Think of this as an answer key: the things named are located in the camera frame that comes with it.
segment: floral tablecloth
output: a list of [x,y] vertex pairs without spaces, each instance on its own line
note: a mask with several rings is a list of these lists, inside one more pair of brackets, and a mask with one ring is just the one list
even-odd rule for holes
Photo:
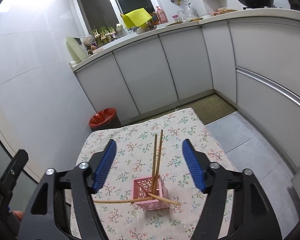
[[[94,200],[131,199],[132,180],[151,176],[154,135],[163,129],[160,175],[171,200],[181,206],[170,205],[169,210],[144,211],[137,205],[95,203],[98,215],[110,240],[168,240],[190,239],[198,223],[206,195],[192,181],[182,154],[182,142],[189,138],[197,151],[204,152],[211,161],[235,170],[217,141],[210,135],[192,108],[187,108],[140,124],[118,129],[93,132],[86,140],[77,160],[87,162],[102,151],[109,139],[117,143],[117,154],[104,187]],[[232,191],[228,190],[224,219],[219,237],[229,228],[232,210]],[[71,207],[71,232],[80,238]]]

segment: window frame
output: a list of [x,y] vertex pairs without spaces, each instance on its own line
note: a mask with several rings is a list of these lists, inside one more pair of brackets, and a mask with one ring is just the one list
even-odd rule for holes
[[[151,1],[151,3],[152,3],[152,5],[153,5],[154,8],[155,8],[156,6],[160,6],[158,0],[150,0],[150,1]],[[84,18],[83,18],[83,16],[82,16],[82,12],[81,12],[81,10],[80,10],[79,3],[78,3],[77,0],[73,0],[73,2],[74,2],[75,12],[77,13],[77,16],[78,16],[78,18],[79,18],[79,22],[80,22],[81,27],[82,27],[82,29],[83,29],[84,35],[89,35],[89,31],[88,31],[87,25],[86,25],[86,23],[85,23],[85,21],[84,21]],[[122,18],[121,18],[121,16],[120,16],[120,14],[122,13],[122,10],[121,10],[121,8],[119,7],[119,6],[120,6],[119,3],[117,3],[116,0],[110,0],[110,3],[111,3],[111,5],[112,5],[112,8],[113,8],[113,10],[114,10],[114,13],[115,13],[115,15],[116,15],[116,17],[117,17],[119,23],[122,24],[122,25],[124,26],[124,22],[123,22],[123,20],[122,20]]]

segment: floor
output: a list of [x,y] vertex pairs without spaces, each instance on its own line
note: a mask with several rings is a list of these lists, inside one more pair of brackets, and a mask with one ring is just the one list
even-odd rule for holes
[[274,209],[282,237],[300,219],[300,200],[292,186],[292,168],[257,128],[239,112],[206,125],[238,171],[251,169]]
[[194,112],[197,114],[197,116],[199,117],[201,122],[203,122],[203,124],[211,123],[211,122],[218,120],[218,119],[220,119],[228,114],[231,114],[237,110],[236,108],[234,108],[231,104],[229,104],[228,102],[223,100],[217,94],[211,94],[204,98],[200,98],[196,101],[192,101],[188,104],[179,106],[176,109],[172,109],[172,110],[151,116],[149,118],[143,119],[136,123],[141,123],[141,122],[148,121],[150,119],[155,119],[155,118],[161,117],[163,115],[170,114],[176,110],[180,110],[180,109],[184,109],[184,108],[188,108],[188,107],[191,107],[194,110]]

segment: wooden chopstick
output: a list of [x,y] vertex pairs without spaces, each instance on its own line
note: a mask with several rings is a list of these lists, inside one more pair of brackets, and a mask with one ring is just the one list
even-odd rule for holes
[[125,199],[125,200],[94,200],[94,203],[133,203],[138,201],[153,200],[152,197]]
[[156,159],[156,152],[157,152],[157,138],[158,138],[158,135],[155,134],[155,136],[154,136],[153,160],[152,160],[151,192],[152,192],[152,189],[154,187],[154,179],[155,179],[155,159]]
[[167,202],[167,203],[170,203],[170,204],[174,204],[174,205],[180,205],[181,203],[177,202],[177,201],[173,201],[173,200],[169,200],[167,198],[163,198],[163,197],[159,197],[157,195],[154,195],[154,194],[151,194],[151,193],[147,193],[149,196],[153,197],[153,198],[156,198],[158,200],[161,200],[161,201],[164,201],[164,202]]
[[158,161],[157,161],[157,166],[156,166],[156,171],[155,171],[154,186],[153,186],[152,191],[151,191],[152,194],[154,194],[154,192],[155,192],[155,189],[156,189],[156,186],[157,186],[158,175],[159,175],[160,158],[161,158],[161,146],[162,146],[162,136],[163,136],[163,130],[161,130],[161,133],[160,133]]

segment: pink cutout box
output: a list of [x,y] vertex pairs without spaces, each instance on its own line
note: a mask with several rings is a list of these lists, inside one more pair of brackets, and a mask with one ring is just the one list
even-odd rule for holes
[[[149,197],[147,192],[151,192],[151,177],[144,177],[144,178],[138,178],[134,179],[132,182],[132,198],[145,198]],[[157,185],[156,185],[156,191],[154,192],[155,195],[159,197],[168,198],[168,190],[163,183],[162,179],[158,178]],[[168,209],[169,203],[163,202],[158,199],[154,200],[147,200],[147,201],[138,201],[135,202],[135,204],[144,210],[159,210],[159,209]]]

